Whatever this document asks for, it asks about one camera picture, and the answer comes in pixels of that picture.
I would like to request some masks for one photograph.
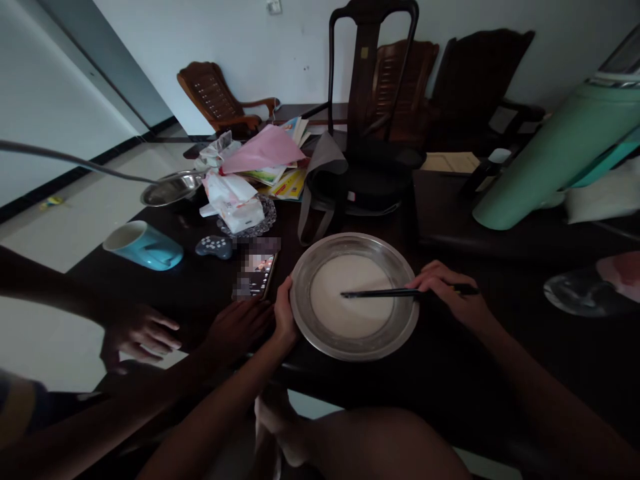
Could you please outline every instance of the batter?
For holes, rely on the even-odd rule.
[[[367,337],[382,328],[393,309],[393,298],[346,299],[344,291],[390,289],[384,270],[360,255],[342,255],[326,262],[311,283],[311,307],[332,333]]]

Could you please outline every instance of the pink paper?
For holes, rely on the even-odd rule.
[[[223,174],[260,170],[303,158],[305,154],[291,140],[287,132],[274,125],[267,125],[262,132],[226,159],[220,170]]]

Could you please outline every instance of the black bag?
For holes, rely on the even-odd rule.
[[[310,245],[320,240],[332,220],[338,222],[342,215],[380,216],[396,210],[411,186],[411,170],[416,164],[417,153],[403,157],[404,151],[386,142],[366,140],[347,152],[347,160],[330,134],[324,132],[305,180],[298,223],[300,243]],[[325,214],[313,240],[307,242],[303,233],[311,208]]]

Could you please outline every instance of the knee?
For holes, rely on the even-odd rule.
[[[369,425],[378,425],[381,427],[392,428],[419,428],[428,427],[427,422],[422,420],[415,413],[396,407],[380,407],[380,408],[365,408],[355,412],[360,412],[358,415],[362,420],[366,421]]]

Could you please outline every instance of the metal ladle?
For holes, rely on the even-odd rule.
[[[82,168],[86,168],[87,170],[91,170],[98,173],[104,173],[106,175],[111,175],[112,177],[118,177],[124,180],[150,183],[152,185],[161,185],[166,182],[171,182],[173,180],[186,176],[186,174],[184,173],[178,173],[176,175],[171,175],[169,177],[161,178],[160,180],[151,180],[144,177],[135,177],[133,175],[126,175],[124,173],[116,172],[115,170],[108,169],[106,167],[103,167],[102,165],[96,165],[95,163],[92,163],[87,160],[82,160],[78,157],[74,157],[73,155],[69,155],[67,153],[58,152],[56,150],[49,150],[42,147],[34,147],[32,145],[25,145],[23,143],[11,142],[7,140],[0,140],[0,151],[24,153],[26,155],[38,155],[39,157],[61,160],[69,163],[74,163]],[[202,173],[195,172],[195,171],[190,172],[189,175],[193,177],[202,178]]]

